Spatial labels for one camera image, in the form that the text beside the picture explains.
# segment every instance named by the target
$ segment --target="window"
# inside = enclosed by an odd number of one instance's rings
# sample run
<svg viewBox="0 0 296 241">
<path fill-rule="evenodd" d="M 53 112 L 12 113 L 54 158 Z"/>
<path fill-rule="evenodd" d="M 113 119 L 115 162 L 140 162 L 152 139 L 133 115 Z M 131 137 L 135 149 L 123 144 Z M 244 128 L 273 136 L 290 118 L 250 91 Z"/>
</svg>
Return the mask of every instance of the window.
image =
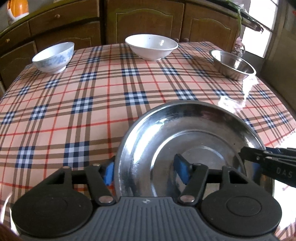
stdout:
<svg viewBox="0 0 296 241">
<path fill-rule="evenodd" d="M 276 19 L 279 0 L 251 0 L 249 15 L 264 28 L 263 33 L 246 28 L 242 38 L 246 51 L 265 56 Z"/>
</svg>

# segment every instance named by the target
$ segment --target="ribbed gray surface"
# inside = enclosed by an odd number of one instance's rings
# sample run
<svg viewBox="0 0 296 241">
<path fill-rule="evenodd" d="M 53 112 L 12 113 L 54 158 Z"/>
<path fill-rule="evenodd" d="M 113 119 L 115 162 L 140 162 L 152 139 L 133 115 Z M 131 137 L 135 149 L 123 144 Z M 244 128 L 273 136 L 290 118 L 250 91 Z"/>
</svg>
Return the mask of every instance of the ribbed gray surface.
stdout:
<svg viewBox="0 0 296 241">
<path fill-rule="evenodd" d="M 26 236 L 22 238 L 30 241 L 41 240 Z M 122 197 L 116 205 L 99 208 L 91 221 L 77 232 L 51 240 L 235 241 L 244 239 L 226 237 L 215 232 L 203 223 L 194 208 L 179 206 L 170 197 Z M 269 234 L 246 240 L 278 239 Z"/>
</svg>

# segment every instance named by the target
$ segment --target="bowl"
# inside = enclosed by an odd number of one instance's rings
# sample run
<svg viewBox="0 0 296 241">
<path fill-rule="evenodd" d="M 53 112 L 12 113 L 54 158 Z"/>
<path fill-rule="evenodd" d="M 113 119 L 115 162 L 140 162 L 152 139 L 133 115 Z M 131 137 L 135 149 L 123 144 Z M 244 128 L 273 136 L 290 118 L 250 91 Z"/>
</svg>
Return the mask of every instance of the bowl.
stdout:
<svg viewBox="0 0 296 241">
<path fill-rule="evenodd" d="M 176 41 L 153 34 L 132 35 L 126 38 L 126 43 L 136 55 L 150 61 L 160 60 L 178 48 Z"/>
<path fill-rule="evenodd" d="M 70 62 L 74 52 L 74 43 L 66 42 L 53 45 L 36 54 L 32 62 L 41 72 L 57 74 Z"/>
<path fill-rule="evenodd" d="M 211 50 L 209 53 L 214 59 L 214 66 L 227 78 L 242 81 L 256 75 L 252 65 L 232 53 L 220 50 Z"/>
<path fill-rule="evenodd" d="M 173 171 L 176 154 L 210 169 L 233 166 L 272 194 L 272 179 L 263 177 L 258 166 L 241 160 L 238 153 L 244 146 L 265 150 L 243 120 L 218 106 L 185 100 L 157 106 L 121 140 L 115 158 L 116 195 L 178 198 L 185 186 Z M 205 195 L 217 190 L 218 184 L 207 185 Z"/>
</svg>

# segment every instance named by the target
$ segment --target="metal basin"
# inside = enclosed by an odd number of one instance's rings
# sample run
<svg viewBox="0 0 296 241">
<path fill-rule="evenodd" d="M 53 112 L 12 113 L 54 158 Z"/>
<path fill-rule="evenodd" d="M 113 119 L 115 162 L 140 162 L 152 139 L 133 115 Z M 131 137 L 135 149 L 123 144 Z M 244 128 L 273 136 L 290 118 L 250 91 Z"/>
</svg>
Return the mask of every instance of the metal basin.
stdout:
<svg viewBox="0 0 296 241">
<path fill-rule="evenodd" d="M 252 65 L 234 54 L 220 50 L 211 50 L 209 53 L 214 59 L 214 66 L 227 78 L 242 81 L 256 75 Z"/>
<path fill-rule="evenodd" d="M 211 169 L 234 166 L 272 194 L 272 179 L 261 175 L 256 164 L 240 159 L 243 146 L 265 149 L 248 125 L 218 106 L 199 101 L 160 105 L 141 116 L 119 146 L 116 194 L 178 197 L 185 186 L 173 172 L 177 153 Z M 205 196 L 218 188 L 218 184 L 208 184 Z"/>
</svg>

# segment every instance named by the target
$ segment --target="tablecloth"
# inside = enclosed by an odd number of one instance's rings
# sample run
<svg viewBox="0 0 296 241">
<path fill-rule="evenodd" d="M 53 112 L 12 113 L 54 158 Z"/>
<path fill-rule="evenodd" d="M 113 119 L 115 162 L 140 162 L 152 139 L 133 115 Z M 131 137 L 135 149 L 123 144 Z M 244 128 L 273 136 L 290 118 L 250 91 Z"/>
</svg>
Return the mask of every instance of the tablecloth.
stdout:
<svg viewBox="0 0 296 241">
<path fill-rule="evenodd" d="M 0 100 L 0 207 L 61 166 L 107 162 L 139 116 L 176 99 L 234 110 L 266 146 L 279 146 L 296 127 L 293 117 L 260 80 L 244 87 L 222 76 L 211 49 L 218 48 L 180 43 L 166 58 L 146 61 L 126 44 L 105 45 L 75 51 L 59 74 L 26 66 Z"/>
</svg>

